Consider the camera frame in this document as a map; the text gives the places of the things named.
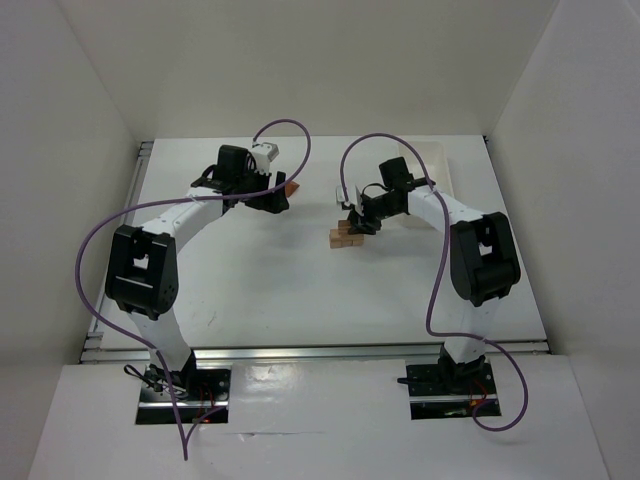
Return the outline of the brown triangular wood block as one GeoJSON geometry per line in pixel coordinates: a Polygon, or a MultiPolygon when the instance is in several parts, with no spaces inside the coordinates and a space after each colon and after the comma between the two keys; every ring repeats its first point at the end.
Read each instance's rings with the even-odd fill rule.
{"type": "Polygon", "coordinates": [[[285,195],[287,198],[291,197],[299,188],[296,182],[290,182],[285,186],[285,195]]]}

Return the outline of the white plastic bin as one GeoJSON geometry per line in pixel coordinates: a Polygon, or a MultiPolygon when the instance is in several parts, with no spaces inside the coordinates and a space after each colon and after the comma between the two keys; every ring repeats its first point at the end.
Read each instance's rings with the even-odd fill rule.
{"type": "MultiPolygon", "coordinates": [[[[444,145],[437,141],[413,141],[411,145],[420,154],[427,173],[435,186],[441,192],[453,197],[454,191],[444,145]]],[[[409,172],[415,178],[422,178],[423,171],[415,155],[402,144],[398,149],[399,154],[406,160],[409,172]]],[[[408,229],[431,229],[431,226],[424,220],[407,214],[400,217],[399,224],[408,229]]]]}

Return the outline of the short rectangular wood block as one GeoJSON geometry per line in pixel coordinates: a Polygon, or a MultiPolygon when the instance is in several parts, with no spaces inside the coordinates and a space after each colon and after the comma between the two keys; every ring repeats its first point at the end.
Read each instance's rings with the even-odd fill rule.
{"type": "Polygon", "coordinates": [[[337,229],[341,233],[348,233],[350,227],[351,227],[351,224],[350,224],[350,222],[348,220],[339,220],[338,221],[337,229]]]}

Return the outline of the long rectangular wood block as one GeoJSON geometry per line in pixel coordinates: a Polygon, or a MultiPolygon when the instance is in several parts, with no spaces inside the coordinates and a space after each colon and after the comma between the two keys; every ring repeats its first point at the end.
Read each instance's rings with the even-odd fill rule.
{"type": "Polygon", "coordinates": [[[354,235],[349,239],[349,242],[352,246],[362,246],[364,244],[364,236],[363,235],[354,235]]]}

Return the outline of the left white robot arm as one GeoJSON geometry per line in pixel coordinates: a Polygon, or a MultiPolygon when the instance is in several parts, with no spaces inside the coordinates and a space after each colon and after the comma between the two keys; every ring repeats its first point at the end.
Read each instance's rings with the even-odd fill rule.
{"type": "Polygon", "coordinates": [[[184,390],[196,387],[195,354],[184,340],[173,304],[179,291],[178,254],[207,225],[239,200],[203,201],[203,196],[262,192],[269,188],[270,166],[279,154],[273,143],[245,149],[224,145],[217,162],[191,183],[184,203],[135,227],[120,226],[113,235],[106,295],[127,313],[149,342],[151,377],[171,375],[184,390]]]}

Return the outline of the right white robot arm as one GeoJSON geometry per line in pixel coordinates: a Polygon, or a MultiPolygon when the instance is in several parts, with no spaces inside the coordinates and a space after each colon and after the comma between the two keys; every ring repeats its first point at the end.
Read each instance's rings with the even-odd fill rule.
{"type": "Polygon", "coordinates": [[[521,268],[511,226],[501,212],[484,213],[442,192],[425,177],[416,178],[404,158],[379,165],[383,193],[369,196],[363,189],[350,195],[337,189],[336,198],[349,212],[352,233],[374,235],[388,218],[417,217],[445,236],[447,258],[438,267],[434,285],[445,274],[464,303],[460,325],[444,340],[436,381],[456,388],[478,377],[485,363],[485,340],[500,305],[520,281],[521,268]]]}

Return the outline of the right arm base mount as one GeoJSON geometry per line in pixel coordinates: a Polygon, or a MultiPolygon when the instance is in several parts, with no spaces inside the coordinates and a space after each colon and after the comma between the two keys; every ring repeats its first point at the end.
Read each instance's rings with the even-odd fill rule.
{"type": "Polygon", "coordinates": [[[499,417],[501,409],[493,370],[485,363],[473,377],[446,385],[436,364],[406,366],[404,377],[396,379],[407,389],[412,420],[499,417]]]}

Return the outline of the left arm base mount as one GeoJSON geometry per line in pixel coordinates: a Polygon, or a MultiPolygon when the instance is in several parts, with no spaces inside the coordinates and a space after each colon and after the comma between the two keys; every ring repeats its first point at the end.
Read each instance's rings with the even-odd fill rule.
{"type": "MultiPolygon", "coordinates": [[[[135,423],[174,424],[169,385],[164,374],[151,365],[141,371],[132,364],[125,364],[123,371],[140,381],[135,423]]],[[[229,419],[231,377],[231,368],[223,367],[196,369],[189,385],[174,378],[174,395],[181,421],[187,425],[226,424],[229,419]]]]}

